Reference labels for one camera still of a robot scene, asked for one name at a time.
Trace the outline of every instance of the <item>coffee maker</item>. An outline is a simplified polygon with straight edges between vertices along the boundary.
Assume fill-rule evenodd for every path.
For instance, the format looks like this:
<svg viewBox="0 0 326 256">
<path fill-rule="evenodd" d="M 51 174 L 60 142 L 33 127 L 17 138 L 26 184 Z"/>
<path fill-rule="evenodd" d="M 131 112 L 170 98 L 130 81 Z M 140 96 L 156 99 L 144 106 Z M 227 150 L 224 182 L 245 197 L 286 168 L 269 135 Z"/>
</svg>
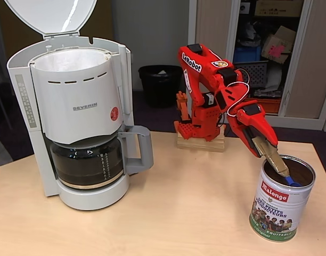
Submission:
<svg viewBox="0 0 326 256">
<path fill-rule="evenodd" d="M 96 0 L 5 2 L 44 38 L 7 67 L 45 195 L 79 210 L 115 203 L 153 165 L 150 131 L 134 126 L 130 50 L 79 36 Z"/>
</svg>

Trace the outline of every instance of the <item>wooden table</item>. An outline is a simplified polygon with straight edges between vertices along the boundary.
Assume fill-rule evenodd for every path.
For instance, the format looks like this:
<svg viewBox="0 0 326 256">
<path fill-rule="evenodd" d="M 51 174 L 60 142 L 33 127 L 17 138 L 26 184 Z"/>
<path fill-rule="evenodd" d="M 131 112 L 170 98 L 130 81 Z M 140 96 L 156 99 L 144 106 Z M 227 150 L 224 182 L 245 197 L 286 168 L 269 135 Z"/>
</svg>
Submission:
<svg viewBox="0 0 326 256">
<path fill-rule="evenodd" d="M 308 162 L 317 181 L 295 238 L 273 243 L 248 219 L 263 160 L 239 139 L 209 153 L 177 149 L 175 138 L 153 132 L 154 167 L 99 211 L 46 198 L 34 156 L 0 167 L 0 255 L 326 256 L 326 173 L 312 144 L 279 145 Z"/>
</svg>

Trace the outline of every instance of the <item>wooden block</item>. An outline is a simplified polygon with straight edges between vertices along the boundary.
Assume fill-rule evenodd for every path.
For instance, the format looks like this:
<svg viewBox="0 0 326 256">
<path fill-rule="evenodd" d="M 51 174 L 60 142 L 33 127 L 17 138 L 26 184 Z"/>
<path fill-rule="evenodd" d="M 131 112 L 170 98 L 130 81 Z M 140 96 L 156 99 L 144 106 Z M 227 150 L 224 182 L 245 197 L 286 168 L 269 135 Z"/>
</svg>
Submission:
<svg viewBox="0 0 326 256">
<path fill-rule="evenodd" d="M 205 139 L 190 138 L 188 140 L 183 139 L 182 135 L 177 133 L 177 147 L 181 149 L 196 149 L 211 152 L 223 152 L 225 150 L 225 131 L 226 126 L 222 125 L 220 134 L 212 141 L 206 141 Z"/>
</svg>

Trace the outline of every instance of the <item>tin lid rim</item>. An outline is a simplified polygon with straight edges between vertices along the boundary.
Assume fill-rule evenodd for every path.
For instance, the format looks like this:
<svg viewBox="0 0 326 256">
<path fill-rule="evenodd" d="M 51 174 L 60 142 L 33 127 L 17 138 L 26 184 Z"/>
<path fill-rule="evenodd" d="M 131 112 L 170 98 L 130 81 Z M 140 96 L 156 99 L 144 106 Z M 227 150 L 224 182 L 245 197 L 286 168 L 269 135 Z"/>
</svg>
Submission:
<svg viewBox="0 0 326 256">
<path fill-rule="evenodd" d="M 265 166 L 265 163 L 267 162 L 267 160 L 265 159 L 264 162 L 263 162 L 263 165 L 262 165 L 262 170 L 264 172 L 264 174 L 266 175 L 266 177 L 275 182 L 276 184 L 280 185 L 280 186 L 283 186 L 283 187 L 286 187 L 286 188 L 292 188 L 292 189 L 297 189 L 297 190 L 301 190 L 301 189 L 304 189 L 304 188 L 308 188 L 308 187 L 312 187 L 315 180 L 316 180 L 316 173 L 314 171 L 314 169 L 312 168 L 312 166 L 310 166 L 308 163 L 306 163 L 305 161 L 297 158 L 297 157 L 294 157 L 294 156 L 290 156 L 290 155 L 280 155 L 282 158 L 285 158 L 285 159 L 290 159 L 290 160 L 293 160 L 293 161 L 296 161 L 300 164 L 302 164 L 303 166 L 305 166 L 306 168 L 308 168 L 311 172 L 312 172 L 312 175 L 313 175 L 313 179 L 311 181 L 311 183 L 309 185 L 306 185 L 306 186 L 302 186 L 302 187 L 292 187 L 292 186 L 288 186 L 288 185 L 285 185 L 285 184 L 281 184 L 275 180 L 273 180 L 270 176 L 267 175 L 267 173 L 265 172 L 265 169 L 264 169 L 264 166 Z"/>
</svg>

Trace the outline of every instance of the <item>basket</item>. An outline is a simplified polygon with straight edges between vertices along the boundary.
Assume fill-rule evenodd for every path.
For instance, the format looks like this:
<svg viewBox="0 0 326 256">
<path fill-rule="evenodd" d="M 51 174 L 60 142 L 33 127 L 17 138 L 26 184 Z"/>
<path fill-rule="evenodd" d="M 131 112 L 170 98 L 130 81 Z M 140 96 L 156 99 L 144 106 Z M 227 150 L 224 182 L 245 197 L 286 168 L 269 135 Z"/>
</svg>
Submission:
<svg viewBox="0 0 326 256">
<path fill-rule="evenodd" d="M 249 86 L 251 88 L 264 88 L 267 83 L 267 63 L 268 61 L 241 62 L 235 63 L 235 68 L 245 69 L 249 76 Z M 242 72 L 243 80 L 248 81 L 247 74 Z"/>
</svg>

